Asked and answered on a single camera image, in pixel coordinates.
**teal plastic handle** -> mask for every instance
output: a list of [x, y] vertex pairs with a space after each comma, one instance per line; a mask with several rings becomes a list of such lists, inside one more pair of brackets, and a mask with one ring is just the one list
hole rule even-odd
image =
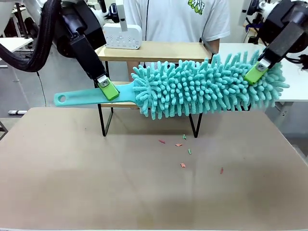
[[54, 95], [53, 100], [54, 104], [58, 107], [99, 103], [136, 103], [136, 95], [133, 91], [134, 86], [134, 82], [116, 86], [120, 95], [112, 101], [107, 100], [104, 93], [99, 88], [57, 93]]

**white box with buttons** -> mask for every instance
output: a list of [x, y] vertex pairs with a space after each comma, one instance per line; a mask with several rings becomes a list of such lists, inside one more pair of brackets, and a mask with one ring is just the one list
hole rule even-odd
[[142, 29], [138, 25], [127, 25], [127, 31], [122, 31], [120, 24], [106, 23], [103, 33], [108, 48], [136, 50], [142, 43]]

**microfiber bristle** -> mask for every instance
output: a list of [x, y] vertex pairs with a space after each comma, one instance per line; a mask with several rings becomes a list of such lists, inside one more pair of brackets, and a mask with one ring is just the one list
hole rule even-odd
[[214, 55], [212, 63], [208, 59], [198, 63], [179, 61], [175, 68], [173, 63], [157, 63], [151, 67], [139, 69], [134, 67], [137, 105], [141, 114], [152, 119], [221, 112], [232, 110], [248, 110], [252, 108], [274, 106], [283, 88], [288, 88], [282, 76], [282, 65], [276, 64], [254, 85], [244, 80], [246, 73], [256, 64], [259, 52], [255, 52], [247, 61], [247, 52], [241, 60], [241, 53], [231, 54], [223, 64], [219, 55]]

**table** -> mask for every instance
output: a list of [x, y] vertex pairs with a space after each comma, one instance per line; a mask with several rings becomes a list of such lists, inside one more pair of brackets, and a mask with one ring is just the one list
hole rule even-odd
[[198, 139], [187, 117], [114, 114], [104, 138], [95, 109], [30, 109], [0, 142], [0, 227], [308, 227], [307, 165], [263, 112], [204, 115]]
[[[256, 50], [264, 49], [264, 45], [254, 45], [251, 43], [221, 43], [219, 54], [221, 59], [225, 60], [229, 53], [238, 53], [248, 51], [248, 57], [251, 57]], [[280, 99], [276, 102], [276, 107], [280, 111], [279, 116], [275, 120], [275, 124], [279, 127], [286, 118], [293, 102], [308, 102], [308, 71], [302, 71], [300, 65], [293, 64], [286, 59], [282, 60], [283, 76], [286, 78], [285, 83], [290, 88], [283, 89]]]

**wooden shelf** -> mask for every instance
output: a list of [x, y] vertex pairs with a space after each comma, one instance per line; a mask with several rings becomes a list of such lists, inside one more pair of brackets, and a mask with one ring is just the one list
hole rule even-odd
[[[114, 85], [124, 85], [129, 84], [130, 82], [113, 82]], [[114, 107], [114, 108], [139, 108], [135, 103], [124, 102], [124, 103], [102, 103], [101, 107]]]
[[96, 50], [102, 61], [157, 62], [194, 60], [202, 62], [211, 59], [212, 53], [199, 42], [152, 42], [143, 41], [138, 50], [101, 47]]

